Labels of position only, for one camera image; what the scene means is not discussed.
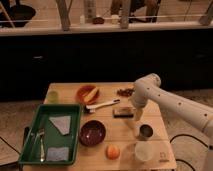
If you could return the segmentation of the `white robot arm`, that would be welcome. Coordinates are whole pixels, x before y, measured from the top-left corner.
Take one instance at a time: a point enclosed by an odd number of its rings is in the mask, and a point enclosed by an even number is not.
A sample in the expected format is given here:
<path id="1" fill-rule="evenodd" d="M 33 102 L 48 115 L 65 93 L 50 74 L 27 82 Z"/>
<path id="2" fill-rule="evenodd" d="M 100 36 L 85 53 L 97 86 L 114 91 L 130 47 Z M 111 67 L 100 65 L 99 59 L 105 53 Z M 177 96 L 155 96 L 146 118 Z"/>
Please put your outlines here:
<path id="1" fill-rule="evenodd" d="M 144 108 L 148 100 L 178 114 L 183 120 L 213 139 L 213 107 L 189 100 L 160 88 L 161 79 L 149 74 L 137 79 L 131 102 L 135 108 Z"/>

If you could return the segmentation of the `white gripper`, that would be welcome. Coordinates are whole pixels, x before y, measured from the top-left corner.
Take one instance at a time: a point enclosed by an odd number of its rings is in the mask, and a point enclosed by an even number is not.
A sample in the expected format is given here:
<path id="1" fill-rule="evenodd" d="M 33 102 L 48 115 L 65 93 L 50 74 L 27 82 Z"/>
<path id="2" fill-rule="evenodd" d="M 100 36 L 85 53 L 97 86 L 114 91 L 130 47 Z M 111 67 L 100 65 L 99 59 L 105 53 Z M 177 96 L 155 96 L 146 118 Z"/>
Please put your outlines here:
<path id="1" fill-rule="evenodd" d="M 147 104 L 147 98 L 143 95 L 140 95 L 137 91 L 135 91 L 131 97 L 130 101 L 132 105 L 136 108 L 134 112 L 134 120 L 139 121 L 143 114 L 143 109 Z"/>

